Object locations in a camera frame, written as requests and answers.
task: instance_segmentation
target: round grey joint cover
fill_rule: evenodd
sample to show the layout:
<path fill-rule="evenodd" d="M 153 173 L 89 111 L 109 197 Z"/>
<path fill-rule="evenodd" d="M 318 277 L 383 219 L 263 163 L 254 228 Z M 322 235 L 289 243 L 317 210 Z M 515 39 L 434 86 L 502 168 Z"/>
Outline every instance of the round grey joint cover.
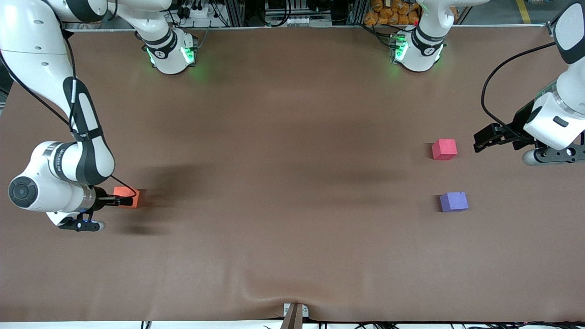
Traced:
<path fill-rule="evenodd" d="M 36 200 L 38 188 L 35 182 L 28 177 L 17 177 L 12 180 L 8 188 L 10 200 L 20 208 L 28 208 Z"/>

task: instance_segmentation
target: brown table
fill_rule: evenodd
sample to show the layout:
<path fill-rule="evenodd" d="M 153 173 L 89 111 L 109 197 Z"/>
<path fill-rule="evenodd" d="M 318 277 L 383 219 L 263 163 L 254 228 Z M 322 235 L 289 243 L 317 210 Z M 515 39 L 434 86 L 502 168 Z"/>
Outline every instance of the brown table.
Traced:
<path fill-rule="evenodd" d="M 472 147 L 488 73 L 550 38 L 448 41 L 415 74 L 361 29 L 212 31 L 196 68 L 164 76 L 131 33 L 76 34 L 116 175 L 143 204 L 76 234 L 0 197 L 0 320 L 270 318 L 290 301 L 328 321 L 585 320 L 585 167 Z M 554 48 L 516 62 L 487 96 L 505 121 L 566 68 Z M 459 155 L 430 159 L 437 138 Z M 7 187 L 38 143 L 71 138 L 15 86 L 0 140 Z M 440 213 L 460 190 L 470 210 Z"/>

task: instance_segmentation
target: pink cube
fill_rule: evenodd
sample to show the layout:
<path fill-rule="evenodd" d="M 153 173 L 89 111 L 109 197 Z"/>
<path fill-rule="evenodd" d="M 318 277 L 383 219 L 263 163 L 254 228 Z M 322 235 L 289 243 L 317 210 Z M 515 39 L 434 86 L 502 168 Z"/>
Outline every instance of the pink cube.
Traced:
<path fill-rule="evenodd" d="M 457 155 L 457 145 L 454 139 L 438 139 L 433 144 L 433 159 L 451 160 Z"/>

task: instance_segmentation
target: purple cube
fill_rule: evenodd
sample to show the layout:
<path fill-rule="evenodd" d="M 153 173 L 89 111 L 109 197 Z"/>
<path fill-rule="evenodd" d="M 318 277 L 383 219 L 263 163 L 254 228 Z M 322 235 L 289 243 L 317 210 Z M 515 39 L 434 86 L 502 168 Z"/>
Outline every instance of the purple cube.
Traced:
<path fill-rule="evenodd" d="M 456 213 L 469 208 L 465 192 L 448 192 L 440 197 L 444 213 Z"/>

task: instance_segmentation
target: yellow stripe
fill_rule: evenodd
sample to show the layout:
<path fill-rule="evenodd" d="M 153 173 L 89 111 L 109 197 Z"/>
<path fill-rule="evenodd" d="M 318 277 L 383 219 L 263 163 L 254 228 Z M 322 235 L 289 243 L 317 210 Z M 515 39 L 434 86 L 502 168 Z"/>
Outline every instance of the yellow stripe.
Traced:
<path fill-rule="evenodd" d="M 526 10 L 526 4 L 524 3 L 524 0 L 516 0 L 516 3 L 518 4 L 518 9 L 520 10 L 522 21 L 524 24 L 530 24 L 530 16 L 528 16 L 528 10 Z"/>

